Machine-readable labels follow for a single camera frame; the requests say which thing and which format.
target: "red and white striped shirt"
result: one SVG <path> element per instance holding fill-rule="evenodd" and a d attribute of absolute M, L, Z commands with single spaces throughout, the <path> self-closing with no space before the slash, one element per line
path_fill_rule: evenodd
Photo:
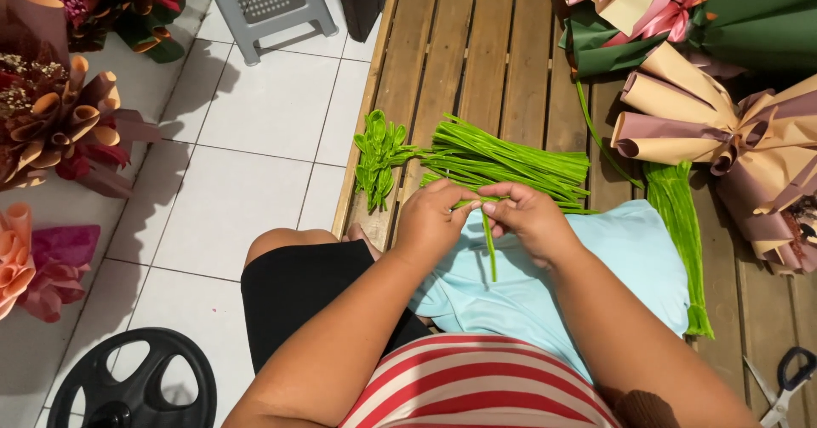
<path fill-rule="evenodd" d="M 554 355 L 492 334 L 437 334 L 381 360 L 339 428 L 621 428 Z"/>

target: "white tile floor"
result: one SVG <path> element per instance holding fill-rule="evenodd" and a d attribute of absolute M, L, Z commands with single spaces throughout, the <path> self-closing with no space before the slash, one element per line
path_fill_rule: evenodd
<path fill-rule="evenodd" d="M 354 42 L 340 0 L 326 1 L 337 36 L 283 31 L 260 42 L 270 51 L 252 68 L 211 5 L 37 427 L 76 361 L 128 329 L 175 329 L 202 348 L 217 380 L 216 427 L 246 389 L 244 256 L 271 228 L 331 227 L 377 35 Z M 125 378 L 145 352 L 129 345 L 109 366 Z M 175 363 L 163 387 L 179 403 L 197 393 Z"/>

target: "gray plastic stool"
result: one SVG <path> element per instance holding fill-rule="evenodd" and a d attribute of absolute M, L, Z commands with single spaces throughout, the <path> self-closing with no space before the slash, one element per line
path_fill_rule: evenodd
<path fill-rule="evenodd" d="M 324 0 L 249 0 L 246 13 L 238 0 L 215 1 L 248 66 L 260 63 L 254 45 L 261 37 L 310 21 L 317 21 L 326 37 L 337 34 Z"/>

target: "knee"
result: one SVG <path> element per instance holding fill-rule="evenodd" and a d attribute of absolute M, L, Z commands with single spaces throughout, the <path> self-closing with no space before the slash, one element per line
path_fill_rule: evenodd
<path fill-rule="evenodd" d="M 244 262 L 244 266 L 246 267 L 256 257 L 273 249 L 292 245 L 320 245 L 324 243 L 337 243 L 337 238 L 332 233 L 319 228 L 314 230 L 275 228 L 259 235 L 252 242 L 247 251 L 247 260 Z"/>

